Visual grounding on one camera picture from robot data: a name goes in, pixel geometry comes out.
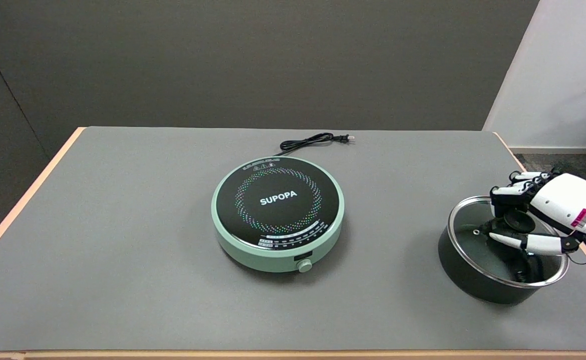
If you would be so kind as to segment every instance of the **white wall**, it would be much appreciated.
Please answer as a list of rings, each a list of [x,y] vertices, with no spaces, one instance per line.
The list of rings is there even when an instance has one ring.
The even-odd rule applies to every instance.
[[[586,148],[586,0],[541,0],[484,130],[511,148]]]

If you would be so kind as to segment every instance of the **gray table surface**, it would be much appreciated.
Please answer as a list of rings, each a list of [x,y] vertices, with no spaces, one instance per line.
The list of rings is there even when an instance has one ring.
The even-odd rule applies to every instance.
[[[84,130],[0,239],[0,351],[586,350],[586,266],[504,307],[439,264],[451,208],[517,169],[490,132],[351,131],[298,150],[344,191],[335,248],[303,274],[231,261],[215,186],[315,133]]]

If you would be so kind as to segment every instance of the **white robot hand casing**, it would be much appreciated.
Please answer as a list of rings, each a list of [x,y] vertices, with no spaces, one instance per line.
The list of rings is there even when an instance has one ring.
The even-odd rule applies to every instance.
[[[586,234],[586,180],[564,173],[535,194],[530,205],[563,226]]]

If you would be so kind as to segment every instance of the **mint green cooktop base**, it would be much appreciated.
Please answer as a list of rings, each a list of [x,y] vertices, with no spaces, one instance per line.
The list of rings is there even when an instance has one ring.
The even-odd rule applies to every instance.
[[[331,223],[325,224],[327,228],[318,238],[314,239],[313,241],[295,248],[272,250],[269,248],[256,246],[255,244],[251,244],[238,238],[237,235],[231,234],[228,228],[222,224],[222,220],[218,211],[218,205],[224,206],[226,204],[218,204],[218,202],[222,201],[221,199],[224,199],[222,196],[220,196],[220,190],[227,182],[228,178],[231,177],[231,175],[233,175],[235,172],[251,171],[253,168],[256,169],[255,171],[261,171],[257,169],[259,167],[265,167],[265,169],[268,169],[267,166],[269,164],[272,164],[271,166],[274,167],[273,169],[277,169],[280,160],[282,163],[291,162],[291,160],[303,162],[305,163],[303,164],[305,167],[310,165],[314,168],[314,171],[320,171],[323,173],[323,175],[328,177],[328,180],[337,192],[337,214]],[[301,174],[300,177],[307,178],[303,173],[299,174]],[[337,242],[339,233],[341,231],[341,223],[344,217],[344,196],[341,188],[335,181],[335,178],[333,178],[326,170],[322,169],[316,164],[313,164],[312,162],[288,156],[262,157],[238,166],[235,170],[228,173],[228,175],[222,179],[220,184],[215,189],[215,193],[213,195],[213,200],[211,202],[211,213],[213,216],[213,222],[215,223],[215,228],[218,232],[217,239],[219,243],[221,244],[224,251],[226,251],[228,255],[230,255],[240,264],[257,271],[264,272],[306,272],[309,271],[313,265],[321,260],[325,255],[327,255],[327,253]],[[294,223],[295,221],[297,221],[297,219],[291,219],[291,223]]]

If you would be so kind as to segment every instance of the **robotic hand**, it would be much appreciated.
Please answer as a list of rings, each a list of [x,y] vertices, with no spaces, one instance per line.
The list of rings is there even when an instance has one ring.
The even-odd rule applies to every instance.
[[[508,178],[510,185],[491,189],[495,217],[477,234],[535,255],[573,253],[586,244],[586,180],[554,171],[515,171]],[[532,233],[535,221],[527,212],[563,235]]]

